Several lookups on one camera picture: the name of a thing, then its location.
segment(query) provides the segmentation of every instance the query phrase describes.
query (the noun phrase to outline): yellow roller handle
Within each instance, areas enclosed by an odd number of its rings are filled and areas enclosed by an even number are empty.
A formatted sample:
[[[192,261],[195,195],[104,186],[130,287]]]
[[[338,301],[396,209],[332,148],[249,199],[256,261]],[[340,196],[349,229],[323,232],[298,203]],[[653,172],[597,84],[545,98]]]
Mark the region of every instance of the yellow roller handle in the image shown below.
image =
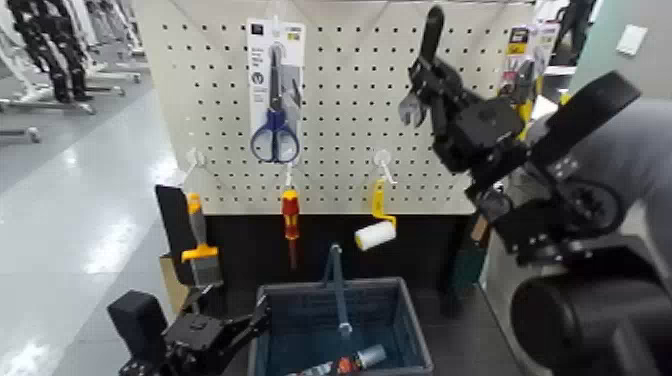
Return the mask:
[[[378,179],[373,187],[373,200],[371,203],[371,214],[378,219],[383,219],[392,222],[394,227],[397,227],[397,217],[386,215],[384,210],[385,203],[385,179]]]

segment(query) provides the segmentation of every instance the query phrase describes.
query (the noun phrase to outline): pegboard hook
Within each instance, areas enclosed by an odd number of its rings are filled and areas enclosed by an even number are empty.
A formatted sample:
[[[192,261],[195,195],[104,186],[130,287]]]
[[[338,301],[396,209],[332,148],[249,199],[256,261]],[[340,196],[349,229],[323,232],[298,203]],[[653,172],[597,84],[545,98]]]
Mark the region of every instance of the pegboard hook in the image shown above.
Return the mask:
[[[280,4],[282,0],[273,0],[273,33],[274,38],[280,38],[280,20],[284,17],[286,4]]]
[[[285,171],[285,187],[292,186],[292,167],[294,162],[287,163],[287,170]]]
[[[196,148],[191,148],[185,155],[187,162],[189,162],[189,169],[187,169],[187,172],[184,174],[184,178],[182,179],[182,182],[179,184],[180,187],[184,186],[184,183],[187,182],[187,179],[189,179],[189,175],[194,171],[196,167],[199,168],[205,168],[206,166],[206,160],[205,160],[205,155],[201,153],[200,151],[196,150]]]
[[[390,168],[388,167],[392,162],[392,154],[389,151],[382,149],[376,152],[376,155],[373,157],[373,163],[376,164],[381,170],[381,176],[384,176],[390,184],[397,184],[397,182],[392,178],[390,173]]]

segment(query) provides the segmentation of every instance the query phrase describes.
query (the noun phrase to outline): gray floor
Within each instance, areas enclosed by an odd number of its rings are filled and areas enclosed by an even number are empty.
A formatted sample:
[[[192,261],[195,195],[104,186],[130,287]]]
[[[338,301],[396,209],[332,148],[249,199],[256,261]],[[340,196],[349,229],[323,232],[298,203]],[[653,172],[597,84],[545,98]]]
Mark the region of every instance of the gray floor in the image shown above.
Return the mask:
[[[120,84],[128,96],[96,98],[95,116],[0,114],[0,127],[36,126],[44,139],[0,145],[0,296],[11,307],[0,320],[0,375],[81,374],[68,371],[70,354],[120,358],[96,313],[131,286],[162,296],[153,185],[170,183],[177,165],[150,77]]]

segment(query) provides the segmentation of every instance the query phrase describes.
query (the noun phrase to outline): light switch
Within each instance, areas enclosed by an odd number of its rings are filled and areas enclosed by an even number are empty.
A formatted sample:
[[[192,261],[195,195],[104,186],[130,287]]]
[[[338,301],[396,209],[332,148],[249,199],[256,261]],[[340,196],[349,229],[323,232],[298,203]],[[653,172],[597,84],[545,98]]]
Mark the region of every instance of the light switch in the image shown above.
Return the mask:
[[[628,55],[635,56],[642,45],[644,36],[649,29],[635,25],[628,25],[625,27],[623,36],[616,46],[616,50]]]

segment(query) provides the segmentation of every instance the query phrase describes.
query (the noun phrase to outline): basket handle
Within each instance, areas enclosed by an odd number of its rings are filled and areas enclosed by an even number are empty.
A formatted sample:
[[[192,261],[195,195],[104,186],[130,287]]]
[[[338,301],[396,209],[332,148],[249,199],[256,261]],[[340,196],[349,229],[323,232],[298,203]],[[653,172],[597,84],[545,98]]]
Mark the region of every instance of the basket handle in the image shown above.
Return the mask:
[[[336,308],[338,310],[338,331],[341,332],[343,338],[349,338],[352,333],[352,325],[348,321],[348,311],[345,305],[345,293],[343,282],[343,269],[341,267],[341,253],[343,250],[341,246],[334,243],[329,248],[329,258],[327,259],[327,266],[324,269],[324,277],[322,277],[322,288],[327,287],[329,276],[333,273],[334,293],[336,294]]]

